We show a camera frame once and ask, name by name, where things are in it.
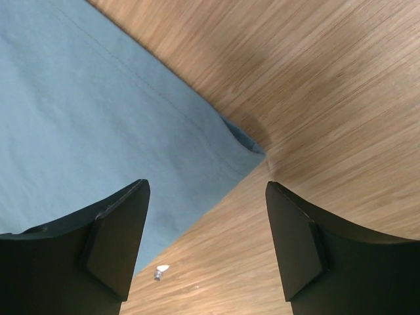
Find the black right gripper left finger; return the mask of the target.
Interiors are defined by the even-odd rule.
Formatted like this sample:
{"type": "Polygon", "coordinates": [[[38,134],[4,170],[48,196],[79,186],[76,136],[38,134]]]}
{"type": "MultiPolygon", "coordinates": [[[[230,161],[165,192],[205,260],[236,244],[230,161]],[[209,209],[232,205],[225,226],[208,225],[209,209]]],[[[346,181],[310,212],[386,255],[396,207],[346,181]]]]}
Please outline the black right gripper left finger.
{"type": "Polygon", "coordinates": [[[129,295],[150,186],[1,235],[2,314],[118,314],[129,295]]]}

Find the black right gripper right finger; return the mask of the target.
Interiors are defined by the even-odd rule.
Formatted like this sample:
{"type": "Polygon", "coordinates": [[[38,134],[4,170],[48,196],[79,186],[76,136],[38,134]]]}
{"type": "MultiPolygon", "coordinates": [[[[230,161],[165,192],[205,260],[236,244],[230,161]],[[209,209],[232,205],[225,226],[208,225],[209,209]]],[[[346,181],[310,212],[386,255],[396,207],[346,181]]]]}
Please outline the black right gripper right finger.
{"type": "Polygon", "coordinates": [[[418,314],[419,242],[365,228],[269,182],[266,207],[294,314],[418,314]]]}

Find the light blue t shirt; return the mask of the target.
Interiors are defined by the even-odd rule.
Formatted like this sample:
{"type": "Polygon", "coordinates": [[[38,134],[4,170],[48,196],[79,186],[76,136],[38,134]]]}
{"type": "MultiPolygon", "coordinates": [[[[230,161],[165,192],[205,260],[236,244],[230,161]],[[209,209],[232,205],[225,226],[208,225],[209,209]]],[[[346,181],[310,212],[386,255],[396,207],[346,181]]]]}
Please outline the light blue t shirt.
{"type": "Polygon", "coordinates": [[[139,272],[264,157],[88,2],[1,2],[3,233],[146,179],[139,272]]]}

